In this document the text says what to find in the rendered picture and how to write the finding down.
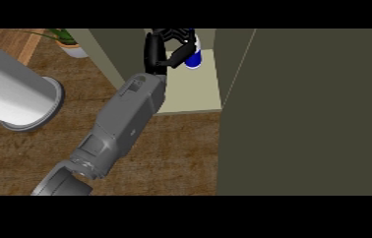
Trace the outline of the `grey cylindrical container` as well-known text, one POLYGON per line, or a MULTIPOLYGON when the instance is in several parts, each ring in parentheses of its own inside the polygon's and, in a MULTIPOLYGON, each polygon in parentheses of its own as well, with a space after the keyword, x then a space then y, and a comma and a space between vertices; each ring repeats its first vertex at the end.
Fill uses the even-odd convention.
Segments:
POLYGON ((15 132, 36 131, 64 104, 61 82, 41 77, 0 49, 0 124, 15 132))

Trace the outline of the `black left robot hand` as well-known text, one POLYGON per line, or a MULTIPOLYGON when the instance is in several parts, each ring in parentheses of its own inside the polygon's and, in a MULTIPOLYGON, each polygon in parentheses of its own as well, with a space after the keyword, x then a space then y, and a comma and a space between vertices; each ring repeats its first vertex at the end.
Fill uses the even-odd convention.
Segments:
POLYGON ((154 29, 146 34, 143 45, 145 72, 167 75, 167 68, 176 69, 196 52, 196 33, 193 29, 154 29), (171 56, 165 55, 165 42, 176 39, 180 47, 171 56))

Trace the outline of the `pale beige cabinet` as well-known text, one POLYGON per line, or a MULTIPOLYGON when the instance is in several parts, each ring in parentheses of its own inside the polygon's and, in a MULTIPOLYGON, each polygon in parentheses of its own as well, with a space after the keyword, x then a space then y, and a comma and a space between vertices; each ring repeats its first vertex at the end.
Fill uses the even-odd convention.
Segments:
MULTIPOLYGON (((143 71, 143 41, 148 29, 71 29, 111 85, 120 87, 143 71)), ((161 115, 223 110, 254 38, 254 29, 198 29, 202 63, 167 71, 165 102, 161 115)))

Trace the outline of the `dark grey cabinet door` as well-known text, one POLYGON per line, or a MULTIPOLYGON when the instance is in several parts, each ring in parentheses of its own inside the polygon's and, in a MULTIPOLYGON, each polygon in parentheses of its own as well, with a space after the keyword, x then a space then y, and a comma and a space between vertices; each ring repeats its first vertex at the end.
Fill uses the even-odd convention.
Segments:
POLYGON ((223 195, 372 195, 372 30, 258 30, 222 114, 223 195))

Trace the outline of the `green plant in white pot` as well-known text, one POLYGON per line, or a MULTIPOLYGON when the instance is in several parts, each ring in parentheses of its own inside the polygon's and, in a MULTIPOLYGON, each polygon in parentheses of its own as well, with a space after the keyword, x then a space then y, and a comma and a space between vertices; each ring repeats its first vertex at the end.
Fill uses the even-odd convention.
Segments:
POLYGON ((72 58, 87 58, 89 55, 81 48, 78 42, 72 38, 67 29, 47 29, 50 35, 31 31, 31 34, 40 35, 43 37, 50 38, 62 51, 72 57, 72 58))

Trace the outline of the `blue and white water bottle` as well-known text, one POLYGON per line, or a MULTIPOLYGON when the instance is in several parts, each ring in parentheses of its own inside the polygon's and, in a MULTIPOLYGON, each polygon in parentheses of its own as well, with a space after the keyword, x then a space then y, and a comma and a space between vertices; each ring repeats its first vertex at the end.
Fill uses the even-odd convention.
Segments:
POLYGON ((201 64, 202 64, 202 52, 201 52, 201 40, 199 40, 198 34, 195 30, 191 30, 191 32, 193 33, 193 37, 195 37, 196 49, 195 49, 195 53, 185 61, 185 66, 188 69, 195 70, 201 67, 201 64))

